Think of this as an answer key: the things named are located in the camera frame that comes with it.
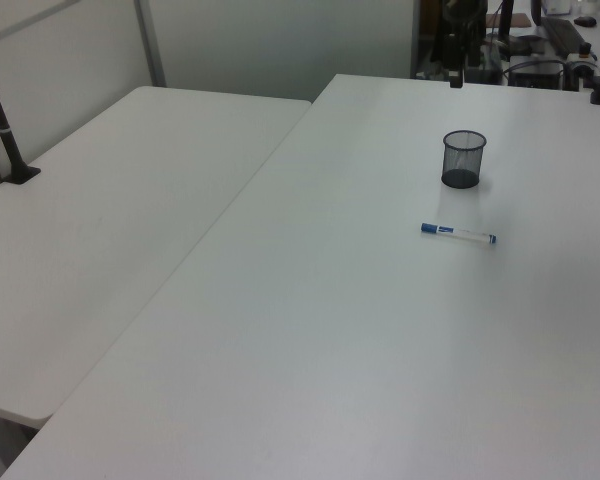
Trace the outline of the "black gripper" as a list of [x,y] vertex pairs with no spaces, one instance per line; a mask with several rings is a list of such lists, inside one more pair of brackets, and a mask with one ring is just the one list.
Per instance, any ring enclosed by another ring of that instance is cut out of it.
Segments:
[[[480,0],[447,0],[442,2],[442,16],[451,25],[453,34],[443,42],[443,65],[452,88],[464,83],[464,56],[459,40],[468,42],[483,22],[483,2]],[[470,40],[466,49],[468,66],[482,63],[482,40]]]

